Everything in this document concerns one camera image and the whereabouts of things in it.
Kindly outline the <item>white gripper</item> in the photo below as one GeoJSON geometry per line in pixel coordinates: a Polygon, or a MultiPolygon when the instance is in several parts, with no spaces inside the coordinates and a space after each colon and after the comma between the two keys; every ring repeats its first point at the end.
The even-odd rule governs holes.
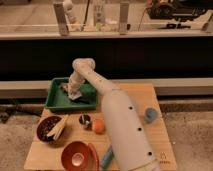
{"type": "Polygon", "coordinates": [[[68,93],[74,93],[80,91],[80,86],[83,84],[83,80],[80,76],[71,75],[68,82],[68,93]]]}

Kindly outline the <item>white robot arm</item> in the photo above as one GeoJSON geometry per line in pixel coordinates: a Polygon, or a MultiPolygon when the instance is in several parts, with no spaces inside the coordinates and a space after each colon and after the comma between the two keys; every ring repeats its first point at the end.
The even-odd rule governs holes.
{"type": "Polygon", "coordinates": [[[74,71],[69,77],[68,97],[77,99],[85,80],[102,95],[101,111],[120,171],[161,171],[140,117],[127,93],[96,73],[92,58],[75,59],[72,67],[74,71]]]}

